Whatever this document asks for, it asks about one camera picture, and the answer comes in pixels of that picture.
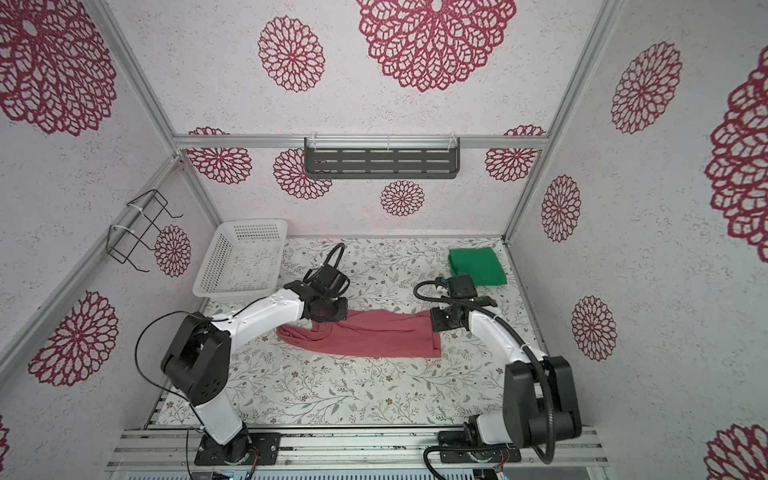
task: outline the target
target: white wall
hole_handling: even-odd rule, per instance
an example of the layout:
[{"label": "white wall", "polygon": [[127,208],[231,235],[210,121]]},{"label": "white wall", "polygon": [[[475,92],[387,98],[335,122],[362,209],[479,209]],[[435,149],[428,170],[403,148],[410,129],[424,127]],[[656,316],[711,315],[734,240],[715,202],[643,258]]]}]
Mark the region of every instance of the white wall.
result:
[{"label": "white wall", "polygon": [[[139,332],[152,319],[194,307],[192,284],[213,236],[210,222],[180,173],[172,174],[159,190],[168,199],[171,213],[184,216],[171,219],[161,214],[157,222],[161,228],[176,225],[185,232],[191,248],[190,266],[179,276],[169,276],[160,269],[151,251],[139,247],[131,259],[140,268],[150,270],[149,273],[138,272],[128,263],[111,261],[86,287],[86,292],[97,293],[105,299],[96,310],[114,312],[117,321],[97,323],[99,338],[93,342],[86,338],[77,343],[81,348],[79,354],[68,358],[78,359],[77,365],[83,362],[81,374],[60,377],[58,374],[66,373],[66,367],[49,369],[47,362],[39,363],[38,358],[51,358],[47,352],[51,347],[49,342],[3,389],[0,416],[3,427],[8,429],[5,441],[9,449],[0,462],[0,478],[46,478],[52,473],[67,479],[97,478],[122,431],[140,428],[147,421],[159,391],[136,372],[134,345]],[[144,220],[136,223],[137,231],[143,231],[145,226]],[[156,230],[147,234],[151,246],[155,245],[156,238]],[[127,251],[130,245],[125,236],[120,248]],[[82,310],[77,304],[75,308],[78,312]],[[63,322],[57,332],[64,330],[63,335],[69,329],[95,336],[79,326],[84,316],[70,313],[69,317],[74,322]],[[160,360],[181,317],[161,320],[141,340],[141,367],[156,382],[163,378]],[[59,358],[67,357],[62,349],[56,351],[61,355]],[[98,362],[98,369],[93,367],[96,361],[89,367],[86,357],[103,351],[108,352],[108,358]]]},{"label": "white wall", "polygon": [[115,89],[110,117],[77,137],[0,115],[0,348],[166,157],[119,75]]},{"label": "white wall", "polygon": [[[423,93],[401,87],[369,56],[358,2],[109,3],[179,132],[210,126],[231,134],[503,134],[521,123],[548,127],[601,2],[488,2],[487,22],[503,22],[516,6],[502,43],[465,81]],[[432,3],[423,3],[431,12]],[[274,47],[260,46],[267,23],[286,16],[309,27],[306,38],[322,48],[323,73],[305,91],[278,85],[260,57]],[[472,15],[461,20],[476,23]],[[490,42],[490,33],[477,41]],[[467,50],[459,67],[478,60],[479,48]]]},{"label": "white wall", "polygon": [[[370,53],[360,31],[361,21],[371,18],[368,5],[374,5],[375,17],[386,10],[383,5],[396,2],[362,2],[362,7],[360,3],[200,0],[190,5],[110,0],[174,128],[208,134],[504,134],[522,125],[539,127],[525,133],[543,133],[552,122],[601,1],[488,2],[489,18],[505,23],[505,28],[479,29],[482,34],[472,41],[468,41],[472,38],[469,27],[455,30],[450,40],[454,43],[445,43],[449,46],[441,46],[435,33],[439,28],[433,30],[426,35],[434,42],[430,51],[464,52],[457,69],[474,66],[466,78],[457,74],[451,77],[455,81],[434,88],[403,87],[398,78],[382,73],[379,54]],[[398,12],[393,18],[404,15],[409,22],[419,18],[414,28],[423,30],[429,23],[427,14],[438,2],[423,4],[424,9],[419,10],[416,2],[410,15]],[[450,5],[442,3],[443,8]],[[304,90],[290,89],[296,86],[291,75],[287,83],[279,75],[277,79],[269,75],[270,59],[284,42],[278,38],[283,33],[268,25],[286,16],[302,22],[311,33],[294,28],[292,22],[283,25],[281,32],[302,35],[311,45],[319,45],[303,52],[313,62],[312,71],[300,69],[307,74],[298,80]],[[470,25],[479,18],[475,14],[459,17]],[[380,24],[373,22],[370,27],[383,34]],[[500,43],[486,51],[469,48],[474,41]],[[478,66],[486,56],[487,63]],[[417,67],[399,71],[420,72]],[[430,71],[446,78],[445,69]],[[485,163],[486,150],[463,150],[456,179],[416,181],[424,194],[422,207],[407,216],[393,216],[381,205],[382,191],[392,181],[335,180],[327,191],[321,189],[322,196],[299,198],[281,190],[273,175],[279,150],[208,152],[223,157],[223,169],[230,172],[209,174],[198,165],[224,219],[285,218],[289,235],[499,235],[527,174],[526,167],[515,180],[494,177],[493,168]],[[231,158],[235,166],[226,165]],[[505,160],[502,155],[499,161]]]},{"label": "white wall", "polygon": [[[62,22],[66,29],[57,28]],[[78,2],[6,2],[0,28],[4,349],[167,153]],[[135,372],[134,343],[154,317],[194,306],[192,282],[213,233],[178,172],[160,190],[171,211],[184,214],[158,221],[187,233],[190,265],[168,276],[139,248],[131,259],[149,273],[110,261],[98,274],[86,289],[94,295],[82,298],[103,298],[92,311],[108,317],[62,318],[52,337],[59,356],[48,355],[46,342],[42,361],[22,367],[0,392],[0,478],[100,477],[122,430],[144,424],[157,389]],[[146,240],[156,239],[150,232]],[[152,378],[161,377],[179,321],[145,339],[141,362]]]},{"label": "white wall", "polygon": [[[729,235],[724,214],[735,210],[710,206],[713,182],[727,179],[755,199],[736,205],[762,228],[768,220],[766,21],[760,2],[630,2],[512,241],[545,341],[573,366],[583,420],[598,427],[618,478],[766,475],[768,263],[749,239]],[[653,123],[622,133],[612,121],[616,87],[632,60],[662,41],[680,52],[674,96],[661,95],[671,100]],[[676,69],[660,71],[671,79]],[[754,104],[737,118],[752,122],[742,135],[752,157],[734,141],[737,157],[725,164],[756,180],[710,179],[715,154],[726,157],[710,135],[750,75]],[[541,205],[561,175],[580,199],[568,211],[578,206],[575,228],[557,242]],[[750,238],[765,246],[765,235]],[[591,296],[600,302],[587,303],[611,315],[582,315],[577,305]],[[580,316],[600,320],[601,341],[583,349]]]},{"label": "white wall", "polygon": [[[382,193],[395,180],[331,180],[330,184],[326,180],[321,187],[304,187],[298,192],[286,187],[296,192],[290,194],[274,175],[283,152],[249,149],[252,178],[245,182],[224,184],[201,176],[224,220],[284,218],[289,235],[498,236],[509,222],[525,182],[491,178],[485,171],[486,151],[462,149],[456,179],[404,180],[418,185],[411,186],[414,190],[420,189],[406,204],[420,206],[412,213],[396,210],[406,214],[399,216],[382,205]],[[322,195],[311,198],[314,192]]]}]

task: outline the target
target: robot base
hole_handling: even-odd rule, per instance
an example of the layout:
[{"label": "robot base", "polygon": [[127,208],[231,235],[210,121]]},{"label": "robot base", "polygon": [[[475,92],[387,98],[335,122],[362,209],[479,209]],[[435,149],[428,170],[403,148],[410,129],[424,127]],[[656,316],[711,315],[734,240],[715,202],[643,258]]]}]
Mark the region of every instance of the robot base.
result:
[{"label": "robot base", "polygon": [[[469,427],[468,424],[464,424],[465,430]],[[444,432],[438,432],[437,440],[442,447],[478,447],[483,446],[483,443],[470,442],[468,439],[468,432],[457,432],[455,430],[448,430]],[[440,452],[440,462],[442,463],[502,463],[502,460],[506,463],[516,463],[522,460],[520,456],[520,449],[510,445],[508,449],[503,451],[504,458],[502,458],[502,451],[495,452]]]},{"label": "robot base", "polygon": [[259,459],[256,465],[275,465],[277,453],[280,450],[280,433],[238,433],[231,442],[219,445],[207,433],[200,441],[194,464],[199,466],[214,465],[245,465],[253,464],[253,452],[256,448]]}]

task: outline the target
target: white plastic basket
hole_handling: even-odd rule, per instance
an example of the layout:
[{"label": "white plastic basket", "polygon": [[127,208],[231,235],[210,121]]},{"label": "white plastic basket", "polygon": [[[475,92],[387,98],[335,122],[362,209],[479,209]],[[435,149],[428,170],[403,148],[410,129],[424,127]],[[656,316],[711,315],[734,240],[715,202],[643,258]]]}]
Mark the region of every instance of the white plastic basket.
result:
[{"label": "white plastic basket", "polygon": [[277,287],[286,241],[285,220],[224,222],[216,229],[192,293],[239,304],[269,296]]}]

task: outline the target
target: cable tie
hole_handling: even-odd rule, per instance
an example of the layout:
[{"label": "cable tie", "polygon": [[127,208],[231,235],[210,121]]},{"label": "cable tie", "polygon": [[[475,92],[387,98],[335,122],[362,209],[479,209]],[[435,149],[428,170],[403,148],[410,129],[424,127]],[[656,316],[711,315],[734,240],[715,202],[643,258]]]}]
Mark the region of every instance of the cable tie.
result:
[{"label": "cable tie", "polygon": [[112,225],[112,228],[122,228],[123,230],[128,230],[131,233],[136,233],[136,230],[131,230],[128,227],[123,227],[122,225]]}]

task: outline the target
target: mounting plate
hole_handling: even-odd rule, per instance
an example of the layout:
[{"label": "mounting plate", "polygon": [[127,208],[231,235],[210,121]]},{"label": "mounting plate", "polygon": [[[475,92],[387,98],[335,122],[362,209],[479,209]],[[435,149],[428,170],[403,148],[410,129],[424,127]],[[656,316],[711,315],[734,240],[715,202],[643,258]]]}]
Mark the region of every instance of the mounting plate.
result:
[{"label": "mounting plate", "polygon": [[[282,435],[280,433],[249,433],[248,436],[252,446],[259,450],[259,460],[256,462],[256,465],[275,465],[277,454],[280,451],[280,438]],[[205,445],[206,440],[209,440],[209,443],[212,443],[212,445]],[[227,463],[217,457],[217,452],[219,451],[220,445],[205,435],[202,442],[200,442],[200,448],[197,450],[194,464],[199,466],[226,465]],[[241,465],[252,464],[253,453],[250,452]]]},{"label": "mounting plate", "polygon": [[315,148],[304,138],[304,169],[309,178],[405,179],[456,178],[459,168],[456,146],[434,148]]},{"label": "mounting plate", "polygon": [[[445,431],[438,432],[437,441],[441,446],[451,447],[472,447],[476,445],[470,445],[467,442],[466,434],[464,432]],[[516,447],[510,447],[504,452],[504,458],[502,458],[502,452],[440,452],[440,462],[443,463],[516,463],[522,460],[520,456],[520,449]]]}]

